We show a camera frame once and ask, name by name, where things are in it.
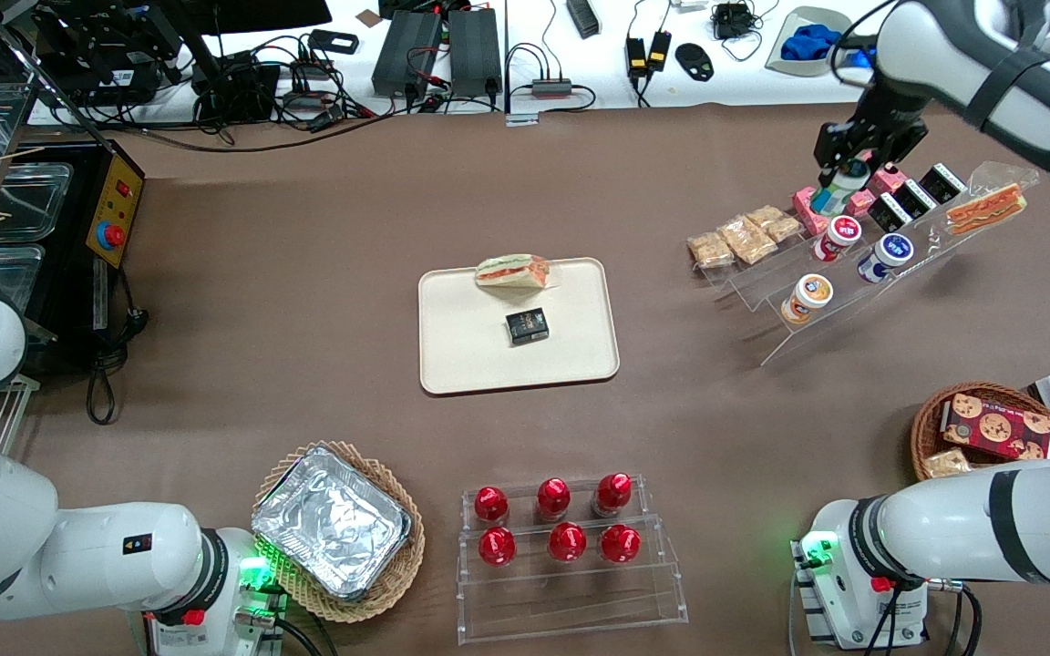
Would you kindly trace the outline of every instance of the brown tablecloth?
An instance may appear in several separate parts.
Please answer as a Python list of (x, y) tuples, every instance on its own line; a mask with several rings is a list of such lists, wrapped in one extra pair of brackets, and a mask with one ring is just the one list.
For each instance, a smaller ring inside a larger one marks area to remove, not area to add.
[[(816, 179), (820, 123), (850, 111), (604, 111), (511, 129), (500, 115), (413, 117), (255, 155), (125, 137), (150, 177), (128, 270), (151, 322), (116, 377), (121, 421), (93, 426), (83, 382), (49, 383), (16, 457), (55, 482), (63, 507), (172, 501), (205, 526), (247, 527), (261, 479), (296, 445), (358, 445), (416, 498), (428, 544), (395, 610), (336, 632), (342, 656), (782, 653), (788, 541), (814, 512), (912, 482), (908, 423), (938, 387), (1050, 374), (1048, 182), (1012, 224), (757, 366), (747, 340), (758, 320), (693, 277), (684, 239), (762, 204), (788, 207)], [(1013, 162), (954, 118), (930, 112), (928, 124), (907, 170)], [(615, 378), (456, 398), (420, 389), (420, 275), (504, 252), (604, 262)], [(461, 490), (613, 470), (649, 479), (691, 623), (458, 648)], [(1050, 587), (978, 589), (981, 653), (1050, 653)], [(932, 605), (934, 642), (905, 653), (943, 648), (951, 601)], [(0, 653), (134, 648), (122, 615), (104, 610), (0, 623)]]

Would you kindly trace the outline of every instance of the red lid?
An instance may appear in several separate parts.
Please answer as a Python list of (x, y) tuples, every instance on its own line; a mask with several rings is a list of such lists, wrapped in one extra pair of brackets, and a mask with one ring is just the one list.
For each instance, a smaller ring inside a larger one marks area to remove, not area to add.
[(610, 473), (598, 482), (597, 503), (602, 510), (617, 510), (630, 503), (630, 477)]
[(502, 527), (491, 527), (480, 536), (480, 559), (494, 568), (508, 565), (517, 556), (517, 541)]
[(184, 615), (181, 615), (181, 621), (187, 627), (200, 627), (205, 621), (205, 611), (200, 610), (200, 608), (185, 611)]
[(496, 522), (508, 512), (508, 498), (497, 488), (481, 488), (472, 502), (476, 515), (484, 522)]
[(570, 486), (562, 479), (549, 479), (537, 489), (537, 507), (543, 514), (562, 514), (570, 507)]
[(615, 524), (602, 533), (602, 557), (611, 563), (629, 563), (638, 555), (643, 538), (634, 528)]
[(586, 531), (571, 522), (563, 522), (549, 532), (549, 555), (570, 563), (586, 552)]

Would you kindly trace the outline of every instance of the red emergency stop button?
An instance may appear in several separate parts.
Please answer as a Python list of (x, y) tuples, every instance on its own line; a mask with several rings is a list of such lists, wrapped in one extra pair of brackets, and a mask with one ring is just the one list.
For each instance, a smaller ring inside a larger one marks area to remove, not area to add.
[(205, 611), (200, 610), (200, 608), (185, 611), (184, 615), (181, 615), (181, 621), (187, 627), (200, 627), (205, 621)]

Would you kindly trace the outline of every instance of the foil container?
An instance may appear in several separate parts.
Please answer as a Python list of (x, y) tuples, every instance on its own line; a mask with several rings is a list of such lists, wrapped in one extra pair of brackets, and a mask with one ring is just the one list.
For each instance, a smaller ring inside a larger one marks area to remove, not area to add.
[(326, 447), (310, 449), (253, 514), (254, 532), (342, 601), (359, 601), (412, 531), (412, 517)]

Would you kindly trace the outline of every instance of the beige tray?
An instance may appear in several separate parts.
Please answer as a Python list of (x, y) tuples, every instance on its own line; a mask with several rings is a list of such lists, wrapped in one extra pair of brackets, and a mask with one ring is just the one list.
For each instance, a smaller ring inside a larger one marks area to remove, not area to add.
[[(478, 287), (475, 269), (420, 278), (420, 383), (434, 395), (600, 381), (618, 371), (605, 270), (554, 260), (556, 287)], [(512, 345), (505, 316), (541, 308), (549, 337)]]

